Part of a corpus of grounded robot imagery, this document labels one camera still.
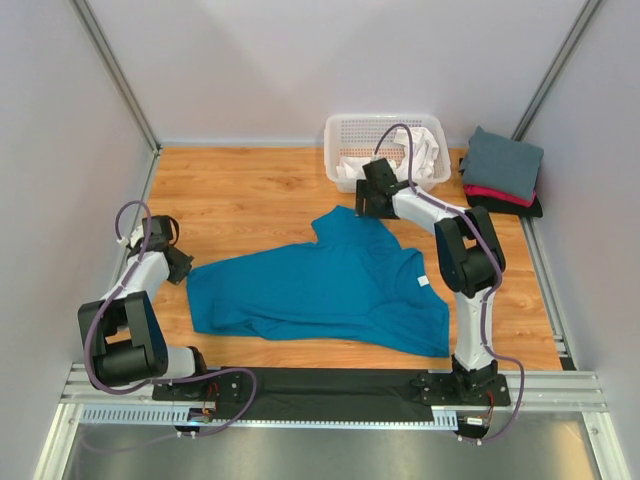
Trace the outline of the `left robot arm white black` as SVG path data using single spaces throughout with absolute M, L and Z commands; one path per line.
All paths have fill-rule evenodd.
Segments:
M 176 247 L 179 224 L 168 215 L 154 216 L 136 228 L 127 247 L 126 271 L 101 299 L 78 310 L 81 339 L 87 340 L 98 312 L 89 363 L 96 381 L 111 389 L 131 388 L 142 381 L 175 380 L 176 390 L 188 401 L 209 392 L 211 378 L 195 347 L 170 347 L 153 310 L 160 286 L 180 284 L 193 258 Z

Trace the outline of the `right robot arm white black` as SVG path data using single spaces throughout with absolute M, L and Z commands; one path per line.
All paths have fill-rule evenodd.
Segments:
M 449 374 L 421 378 L 426 392 L 470 404 L 498 381 L 493 351 L 493 304 L 506 261 L 486 209 L 463 209 L 408 180 L 400 181 L 385 159 L 363 167 L 356 182 L 356 213 L 408 220 L 436 240 L 440 275 L 455 295 L 457 340 Z

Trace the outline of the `blue t shirt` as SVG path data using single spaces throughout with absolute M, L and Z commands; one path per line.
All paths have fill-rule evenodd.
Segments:
M 446 358 L 448 305 L 424 256 L 404 248 L 375 218 L 337 206 L 311 224 L 316 241 L 192 270 L 193 328 L 271 341 L 342 339 Z

